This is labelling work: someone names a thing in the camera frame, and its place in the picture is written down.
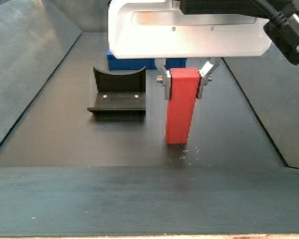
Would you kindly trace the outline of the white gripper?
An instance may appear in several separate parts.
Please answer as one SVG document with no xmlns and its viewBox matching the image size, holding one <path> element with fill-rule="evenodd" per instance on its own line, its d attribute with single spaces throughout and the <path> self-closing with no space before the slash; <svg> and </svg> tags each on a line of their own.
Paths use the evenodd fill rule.
<svg viewBox="0 0 299 239">
<path fill-rule="evenodd" d="M 212 57 L 197 70 L 200 99 L 220 63 L 218 57 L 259 56 L 270 48 L 267 22 L 238 14 L 185 15 L 176 0 L 112 0 L 109 50 L 119 59 L 155 59 L 165 100 L 171 99 L 171 73 L 164 58 Z"/>
</svg>

